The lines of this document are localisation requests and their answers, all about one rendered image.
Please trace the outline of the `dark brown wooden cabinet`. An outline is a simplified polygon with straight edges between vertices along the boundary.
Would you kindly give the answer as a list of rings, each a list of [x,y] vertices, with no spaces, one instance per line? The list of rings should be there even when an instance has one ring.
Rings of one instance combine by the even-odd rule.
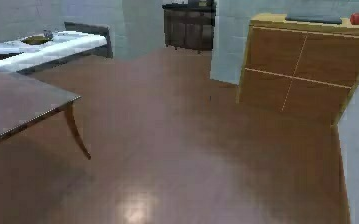
[[[163,4],[165,46],[195,50],[213,49],[216,0],[187,0]]]

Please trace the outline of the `light brown wooden cupboard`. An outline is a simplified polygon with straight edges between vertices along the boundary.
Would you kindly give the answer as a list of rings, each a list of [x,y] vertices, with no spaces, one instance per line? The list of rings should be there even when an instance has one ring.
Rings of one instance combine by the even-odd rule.
[[[359,84],[359,25],[290,21],[260,13],[249,22],[237,101],[335,125]]]

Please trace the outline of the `olive green round dish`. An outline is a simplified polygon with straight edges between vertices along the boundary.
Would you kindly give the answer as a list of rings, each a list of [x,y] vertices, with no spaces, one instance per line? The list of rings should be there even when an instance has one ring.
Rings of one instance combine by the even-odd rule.
[[[30,37],[24,38],[22,40],[22,43],[25,43],[28,45],[42,45],[49,41],[51,41],[51,38],[48,38],[45,36],[30,36]]]

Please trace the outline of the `dark brown wooden table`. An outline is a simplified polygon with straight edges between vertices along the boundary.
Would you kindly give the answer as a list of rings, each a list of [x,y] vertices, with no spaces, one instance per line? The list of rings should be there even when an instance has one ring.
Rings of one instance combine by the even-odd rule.
[[[87,159],[74,118],[74,102],[80,95],[15,72],[0,72],[0,143],[35,124],[63,112],[74,141]]]

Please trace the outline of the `dark grey flat laptop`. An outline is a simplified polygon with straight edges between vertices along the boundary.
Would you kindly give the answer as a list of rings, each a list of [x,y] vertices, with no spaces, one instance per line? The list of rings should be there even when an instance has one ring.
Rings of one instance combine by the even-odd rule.
[[[342,20],[336,15],[325,14],[287,14],[285,19],[287,21],[297,22],[314,22],[323,24],[341,24]]]

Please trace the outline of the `white bed with grey frame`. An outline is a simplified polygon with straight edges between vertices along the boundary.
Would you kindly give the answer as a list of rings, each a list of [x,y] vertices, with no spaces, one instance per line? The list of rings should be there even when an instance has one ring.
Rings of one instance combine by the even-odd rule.
[[[42,44],[27,44],[26,37],[1,42],[0,71],[31,73],[90,54],[113,57],[108,26],[69,21],[64,26],[64,31],[52,32],[52,38]]]

